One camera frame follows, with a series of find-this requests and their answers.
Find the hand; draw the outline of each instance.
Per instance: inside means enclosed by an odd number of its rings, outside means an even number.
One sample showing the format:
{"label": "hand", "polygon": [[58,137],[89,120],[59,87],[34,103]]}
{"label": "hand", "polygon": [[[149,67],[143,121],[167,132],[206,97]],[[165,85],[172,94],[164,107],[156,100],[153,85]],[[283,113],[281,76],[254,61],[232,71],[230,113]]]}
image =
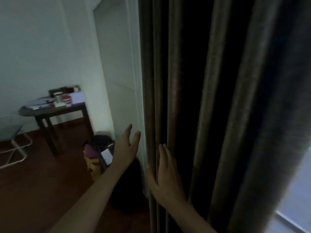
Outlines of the hand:
{"label": "hand", "polygon": [[156,183],[149,166],[146,169],[146,177],[153,196],[159,204],[168,210],[174,203],[187,203],[187,199],[175,158],[165,144],[159,145],[159,152],[158,183]]}
{"label": "hand", "polygon": [[140,140],[140,131],[137,131],[134,135],[133,142],[130,144],[132,124],[130,124],[124,133],[115,143],[115,151],[112,159],[111,166],[117,168],[121,173],[130,166],[133,162]]}

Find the chair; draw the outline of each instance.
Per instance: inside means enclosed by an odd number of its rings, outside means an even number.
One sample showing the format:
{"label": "chair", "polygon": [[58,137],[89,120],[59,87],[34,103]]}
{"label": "chair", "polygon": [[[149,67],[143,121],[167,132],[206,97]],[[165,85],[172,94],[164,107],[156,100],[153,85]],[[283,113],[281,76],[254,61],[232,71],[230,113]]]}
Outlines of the chair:
{"label": "chair", "polygon": [[[9,116],[2,116],[2,117],[0,117],[0,122],[2,122],[2,123],[0,123],[0,142],[2,142],[2,141],[11,141],[11,144],[14,146],[13,149],[9,149],[9,150],[0,152],[0,154],[11,152],[8,160],[6,161],[6,164],[0,166],[0,169],[24,161],[27,158],[27,153],[23,150],[23,148],[27,147],[27,146],[30,146],[32,144],[32,139],[26,133],[24,133],[21,130],[21,128],[23,127],[23,124],[21,122],[14,122],[14,118],[15,117],[17,118],[19,116],[10,116],[9,115]],[[19,133],[23,133],[24,134],[24,136],[29,140],[29,144],[20,146],[15,141],[15,137]],[[10,161],[11,161],[11,159],[12,159],[12,157],[13,157],[13,155],[14,155],[16,150],[18,150],[21,153],[23,158],[21,160],[18,160],[18,161],[10,163]]]}

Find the dark curtain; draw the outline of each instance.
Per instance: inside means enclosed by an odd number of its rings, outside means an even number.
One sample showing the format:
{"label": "dark curtain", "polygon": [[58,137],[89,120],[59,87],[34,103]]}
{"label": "dark curtain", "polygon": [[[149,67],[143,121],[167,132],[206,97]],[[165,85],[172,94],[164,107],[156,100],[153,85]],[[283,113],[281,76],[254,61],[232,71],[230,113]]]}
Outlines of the dark curtain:
{"label": "dark curtain", "polygon": [[[147,155],[218,232],[263,232],[311,141],[311,0],[139,0]],[[150,194],[151,232],[181,232]]]}

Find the baseboard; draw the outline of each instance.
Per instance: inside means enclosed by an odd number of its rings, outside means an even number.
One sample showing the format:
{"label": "baseboard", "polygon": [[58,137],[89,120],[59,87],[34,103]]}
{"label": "baseboard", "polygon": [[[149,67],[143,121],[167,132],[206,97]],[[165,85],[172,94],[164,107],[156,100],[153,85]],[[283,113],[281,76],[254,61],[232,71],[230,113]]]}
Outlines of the baseboard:
{"label": "baseboard", "polygon": [[[73,119],[73,120],[69,120],[63,123],[58,123],[53,125],[54,129],[59,130],[59,129],[66,129],[66,128],[70,128],[76,125],[79,125],[81,123],[84,122],[83,118],[77,118],[77,119]],[[27,134],[33,139],[39,136],[42,136],[42,132],[40,131],[40,129],[37,130],[33,130],[33,131],[29,131],[27,132]],[[17,142],[23,142],[26,140],[25,136],[23,134],[18,134],[15,138],[15,140]],[[2,141],[0,142],[0,146],[7,146],[10,145],[11,141]]]}

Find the finger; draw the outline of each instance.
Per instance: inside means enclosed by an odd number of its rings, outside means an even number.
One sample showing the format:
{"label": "finger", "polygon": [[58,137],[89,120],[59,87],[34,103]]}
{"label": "finger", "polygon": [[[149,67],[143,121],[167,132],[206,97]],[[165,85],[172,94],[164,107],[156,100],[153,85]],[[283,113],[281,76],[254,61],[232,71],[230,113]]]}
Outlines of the finger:
{"label": "finger", "polygon": [[126,141],[128,141],[128,145],[130,145],[130,134],[131,134],[132,124],[127,126],[123,135],[126,137]]}
{"label": "finger", "polygon": [[167,155],[161,144],[159,145],[159,153],[160,153],[159,168],[167,168]]}
{"label": "finger", "polygon": [[171,164],[174,166],[174,157],[172,156],[171,152],[167,148],[166,144],[163,144],[163,148],[165,149],[165,153],[167,155],[168,164]]}
{"label": "finger", "polygon": [[134,151],[134,153],[136,154],[138,151],[138,145],[139,145],[139,141],[140,141],[140,131],[137,131],[134,135],[132,144],[130,146],[130,149],[132,149]]}
{"label": "finger", "polygon": [[154,195],[154,197],[157,196],[157,192],[158,192],[158,185],[154,179],[154,176],[152,174],[151,168],[149,165],[147,165],[147,168],[145,170],[145,175],[146,175],[146,179],[147,179],[147,183],[149,186],[149,189],[151,190],[152,194]]}

